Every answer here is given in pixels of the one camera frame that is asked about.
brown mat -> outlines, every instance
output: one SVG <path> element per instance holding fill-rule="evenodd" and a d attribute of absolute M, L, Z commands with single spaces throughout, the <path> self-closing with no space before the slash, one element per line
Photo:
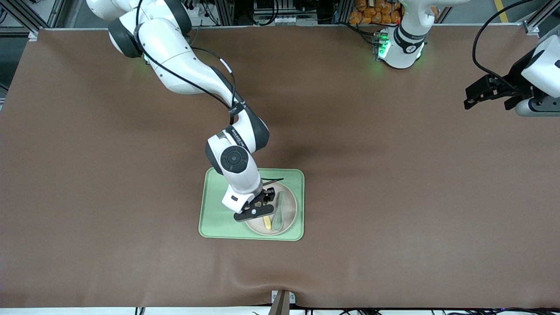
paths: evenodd
<path fill-rule="evenodd" d="M 200 32 L 270 127 L 257 164 L 305 173 L 293 243 L 198 234 L 222 105 L 167 91 L 104 31 L 42 31 L 0 114 L 0 305 L 250 305 L 285 288 L 308 307 L 560 307 L 560 120 L 463 109 L 477 31 L 435 27 L 403 71 L 345 27 Z M 490 27 L 480 62 L 505 73 L 535 43 Z"/>

cable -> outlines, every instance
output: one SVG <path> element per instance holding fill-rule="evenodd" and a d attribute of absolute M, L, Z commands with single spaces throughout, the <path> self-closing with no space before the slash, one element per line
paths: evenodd
<path fill-rule="evenodd" d="M 313 311 L 314 308 L 304 308 L 305 312 Z M 380 311 L 382 308 L 347 308 L 342 309 L 342 313 L 339 315 L 344 314 L 351 314 L 351 312 L 357 312 L 359 315 L 382 315 Z M 435 315 L 434 309 L 425 309 L 425 311 L 430 311 L 432 315 Z M 559 308 L 533 308 L 533 309 L 526 309 L 526 308 L 519 308 L 519 307 L 511 307 L 511 308 L 472 308 L 472 309 L 456 309 L 454 312 L 446 313 L 444 309 L 437 309 L 437 311 L 441 311 L 444 315 L 494 315 L 500 314 L 502 312 L 524 312 L 524 313 L 531 313 L 534 315 L 555 315 L 554 313 L 560 313 Z"/>
<path fill-rule="evenodd" d="M 190 45 L 191 47 L 193 46 L 194 41 L 197 39 L 198 31 L 200 30 L 201 27 L 202 27 L 202 20 L 200 20 L 200 25 L 198 25 L 198 27 L 197 27 L 197 32 L 194 33 L 193 40 L 191 40 L 190 43 L 189 43 L 189 45 Z"/>
<path fill-rule="evenodd" d="M 210 18 L 210 20 L 212 22 L 214 22 L 214 24 L 216 24 L 216 26 L 219 26 L 220 24 L 218 23 L 218 20 L 214 17 L 214 14 L 212 13 L 212 10 L 210 10 L 210 7 L 208 6 L 207 0 L 203 0 L 201 3 L 202 3 L 202 6 L 204 7 L 204 11 L 206 12 L 206 14 Z"/>
<path fill-rule="evenodd" d="M 222 57 L 218 56 L 218 54 L 216 54 L 215 52 L 212 52 L 208 49 L 204 49 L 204 48 L 198 48 L 198 47 L 191 47 L 192 49 L 195 50 L 202 50 L 203 52 L 207 52 L 211 55 L 213 55 L 214 57 L 218 58 L 218 60 L 220 60 L 220 62 L 224 65 L 224 67 L 226 67 L 226 69 L 228 70 L 228 72 L 230 73 L 231 76 L 231 106 L 233 107 L 235 105 L 235 76 L 234 76 L 234 72 L 231 70 L 230 66 L 227 64 L 227 62 L 225 60 L 223 60 Z M 230 117 L 230 124 L 233 124 L 233 117 Z"/>
<path fill-rule="evenodd" d="M 157 62 L 155 59 L 153 59 L 152 56 L 150 56 L 150 54 L 148 54 L 148 53 L 144 50 L 143 45 L 142 45 L 142 43 L 141 43 L 141 41 L 140 41 L 140 35 L 139 35 L 139 32 L 138 32 L 138 30 L 139 30 L 139 29 L 138 29 L 138 16 L 139 16 L 139 12 L 140 12 L 140 6 L 142 5 L 142 1 L 143 1 L 143 0 L 140 0 L 140 1 L 138 2 L 138 9 L 136 10 L 136 23 L 137 23 L 137 24 L 136 24 L 136 31 L 134 32 L 134 38 L 136 39 L 136 42 L 138 43 L 139 49 L 140 49 L 140 50 L 144 53 L 144 55 L 145 55 L 146 57 L 148 57 L 148 59 L 151 60 L 154 64 L 156 64 L 157 66 L 159 66 L 159 67 L 162 68 L 163 70 L 169 72 L 170 74 L 174 75 L 175 77 L 177 77 L 177 78 L 179 78 L 179 79 L 185 81 L 186 83 L 188 83 L 188 84 L 190 84 L 190 85 L 196 87 L 196 88 L 199 89 L 200 91 L 203 91 L 204 93 L 210 95 L 211 97 L 215 98 L 215 99 L 218 100 L 220 103 L 222 103 L 227 109 L 229 109 L 230 106 L 229 106 L 224 100 L 222 100 L 222 99 L 220 99 L 218 96 L 215 96 L 214 94 L 210 93 L 208 90 L 206 90 L 205 88 L 199 86 L 198 84 L 195 84 L 194 82 L 192 82 L 192 81 L 190 81 L 190 80 L 187 80 L 187 79 L 181 77 L 180 75 L 178 75 L 177 73 L 175 73 L 175 72 L 169 70 L 169 69 L 168 69 L 167 67 L 165 67 L 163 64 L 161 64 L 161 63 Z"/>
<path fill-rule="evenodd" d="M 313 11 L 313 10 L 317 10 L 317 7 L 315 6 L 311 9 L 306 9 L 305 7 L 301 7 L 301 10 L 298 10 L 298 11 L 301 11 L 303 13 L 308 13 L 309 11 Z"/>
<path fill-rule="evenodd" d="M 519 89 L 515 86 L 513 86 L 511 83 L 507 82 L 506 79 L 504 79 L 503 77 L 501 77 L 500 75 L 498 75 L 497 73 L 495 73 L 494 71 L 487 69 L 485 67 L 483 67 L 480 63 L 478 63 L 477 61 L 477 44 L 478 44 L 478 39 L 480 38 L 480 35 L 482 34 L 482 31 L 484 31 L 484 29 L 488 26 L 488 24 L 490 24 L 490 22 L 492 22 L 492 20 L 494 20 L 494 18 L 496 18 L 498 15 L 506 12 L 507 10 L 514 8 L 516 6 L 519 6 L 521 4 L 527 3 L 527 2 L 531 2 L 533 0 L 521 0 L 518 1 L 514 4 L 511 4 L 501 10 L 499 10 L 498 12 L 494 13 L 494 15 L 492 15 L 492 17 L 490 17 L 488 19 L 488 21 L 486 21 L 486 23 L 484 23 L 484 25 L 480 28 L 480 30 L 478 31 L 476 37 L 474 38 L 474 42 L 473 42 L 473 62 L 474 64 L 482 71 L 489 73 L 490 75 L 493 75 L 494 77 L 500 79 L 500 81 L 502 81 L 503 83 L 505 83 L 506 85 L 508 85 L 510 88 L 514 89 L 515 91 L 518 91 Z"/>
<path fill-rule="evenodd" d="M 270 17 L 270 20 L 268 20 L 268 22 L 266 22 L 265 24 L 261 24 L 257 21 L 255 21 L 252 17 L 251 17 L 251 12 L 249 10 L 249 3 L 251 3 L 252 0 L 248 0 L 247 1 L 247 17 L 249 18 L 249 21 L 251 21 L 251 23 L 253 23 L 253 25 L 258 25 L 258 26 L 267 26 L 269 24 L 271 24 L 272 22 L 274 22 L 276 20 L 276 18 L 278 17 L 278 14 L 280 13 L 280 4 L 278 3 L 278 0 L 274 0 L 274 3 L 276 4 L 276 13 L 274 13 L 274 4 L 272 5 L 272 16 Z"/>
<path fill-rule="evenodd" d="M 4 21 L 6 20 L 6 17 L 8 17 L 8 11 L 5 11 L 3 8 L 0 8 L 0 24 L 4 23 Z"/>
<path fill-rule="evenodd" d="M 348 26 L 349 29 L 353 30 L 354 32 L 358 32 L 364 35 L 373 35 L 373 33 L 370 32 L 364 32 L 364 31 L 360 31 L 358 28 L 352 26 L 352 24 L 350 23 L 346 23 L 346 22 L 337 22 L 335 24 L 341 24 L 341 25 L 346 25 Z M 380 23 L 369 23 L 368 25 L 377 25 L 377 26 L 397 26 L 397 24 L 380 24 Z"/>
<path fill-rule="evenodd" d="M 326 21 L 326 20 L 331 20 L 333 18 L 334 15 L 331 15 L 330 17 L 326 17 L 326 18 L 314 18 L 314 21 Z"/>
<path fill-rule="evenodd" d="M 360 27 L 358 27 L 358 25 L 356 24 L 356 29 L 358 30 L 358 34 L 360 35 L 360 37 L 368 44 L 372 45 L 372 46 L 380 46 L 380 44 L 375 44 L 372 41 L 369 41 L 367 38 L 363 37 L 362 31 L 360 30 Z"/>

